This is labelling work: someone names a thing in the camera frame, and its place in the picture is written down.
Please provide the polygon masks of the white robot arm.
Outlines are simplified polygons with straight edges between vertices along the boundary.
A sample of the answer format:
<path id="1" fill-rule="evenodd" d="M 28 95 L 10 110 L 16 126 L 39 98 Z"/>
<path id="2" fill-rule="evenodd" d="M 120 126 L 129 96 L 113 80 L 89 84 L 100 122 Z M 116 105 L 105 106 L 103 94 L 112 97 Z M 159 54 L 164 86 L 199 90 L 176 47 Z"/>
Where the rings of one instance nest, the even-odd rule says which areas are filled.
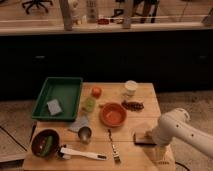
<path id="1" fill-rule="evenodd" d="M 180 139 L 213 159 L 213 135 L 190 126 L 189 120 L 190 115 L 185 109 L 175 108 L 162 114 L 157 125 L 146 135 L 159 147 L 168 146 L 173 138 Z"/>

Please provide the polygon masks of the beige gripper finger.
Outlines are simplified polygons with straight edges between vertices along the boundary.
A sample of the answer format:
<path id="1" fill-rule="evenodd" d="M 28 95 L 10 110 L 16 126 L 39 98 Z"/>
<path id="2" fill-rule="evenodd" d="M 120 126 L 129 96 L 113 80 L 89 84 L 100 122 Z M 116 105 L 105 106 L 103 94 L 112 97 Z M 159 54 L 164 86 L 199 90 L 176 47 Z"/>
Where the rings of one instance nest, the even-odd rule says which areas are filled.
<path id="1" fill-rule="evenodd" d="M 166 147 L 156 145 L 154 150 L 155 150 L 155 161 L 156 162 L 163 161 L 166 153 Z"/>

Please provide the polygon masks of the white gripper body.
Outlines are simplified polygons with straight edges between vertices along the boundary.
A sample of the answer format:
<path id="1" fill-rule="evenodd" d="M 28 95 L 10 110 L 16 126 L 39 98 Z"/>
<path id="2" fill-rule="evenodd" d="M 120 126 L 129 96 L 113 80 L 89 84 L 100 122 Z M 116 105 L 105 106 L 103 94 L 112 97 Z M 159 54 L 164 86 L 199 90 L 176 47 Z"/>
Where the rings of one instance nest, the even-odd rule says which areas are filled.
<path id="1" fill-rule="evenodd" d="M 171 138 L 167 136 L 159 126 L 147 131 L 145 135 L 150 142 L 161 147 L 168 146 L 171 142 Z"/>

